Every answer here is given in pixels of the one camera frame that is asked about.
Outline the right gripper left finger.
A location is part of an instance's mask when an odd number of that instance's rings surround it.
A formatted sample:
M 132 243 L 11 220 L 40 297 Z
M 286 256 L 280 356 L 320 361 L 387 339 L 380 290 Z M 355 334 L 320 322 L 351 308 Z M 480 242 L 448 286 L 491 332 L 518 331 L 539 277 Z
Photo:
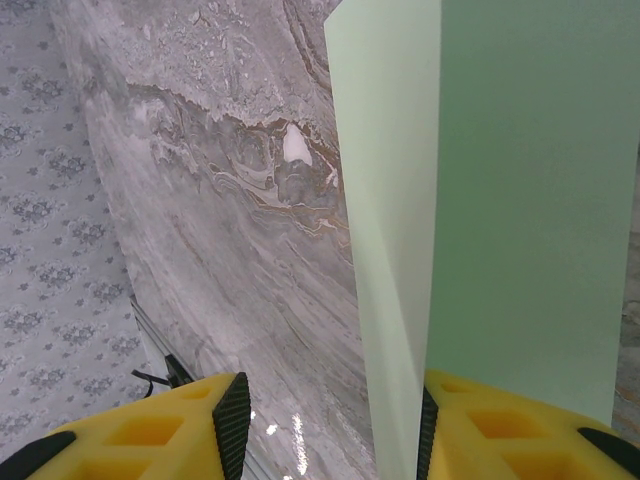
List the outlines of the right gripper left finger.
M 249 427 L 246 374 L 216 374 L 62 425 L 0 480 L 242 480 Z

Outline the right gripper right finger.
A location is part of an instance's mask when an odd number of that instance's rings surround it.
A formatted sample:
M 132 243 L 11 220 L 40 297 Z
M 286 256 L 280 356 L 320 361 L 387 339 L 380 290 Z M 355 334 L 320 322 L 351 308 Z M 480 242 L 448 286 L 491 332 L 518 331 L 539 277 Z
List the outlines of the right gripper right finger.
M 416 480 L 640 480 L 640 448 L 592 418 L 428 370 Z

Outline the light green paper sheet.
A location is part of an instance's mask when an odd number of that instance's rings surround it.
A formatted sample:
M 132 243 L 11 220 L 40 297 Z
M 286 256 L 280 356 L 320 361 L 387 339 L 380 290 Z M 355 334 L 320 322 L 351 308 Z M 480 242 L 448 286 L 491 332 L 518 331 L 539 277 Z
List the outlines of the light green paper sheet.
M 341 0 L 324 31 L 380 480 L 424 374 L 609 423 L 640 0 Z

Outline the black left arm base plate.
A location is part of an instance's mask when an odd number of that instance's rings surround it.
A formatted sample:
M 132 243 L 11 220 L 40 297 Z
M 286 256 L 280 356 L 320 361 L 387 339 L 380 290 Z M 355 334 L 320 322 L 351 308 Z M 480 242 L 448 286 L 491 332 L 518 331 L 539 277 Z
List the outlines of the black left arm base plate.
M 167 369 L 167 381 L 171 388 L 178 388 L 194 381 L 193 376 L 173 354 L 164 357 Z

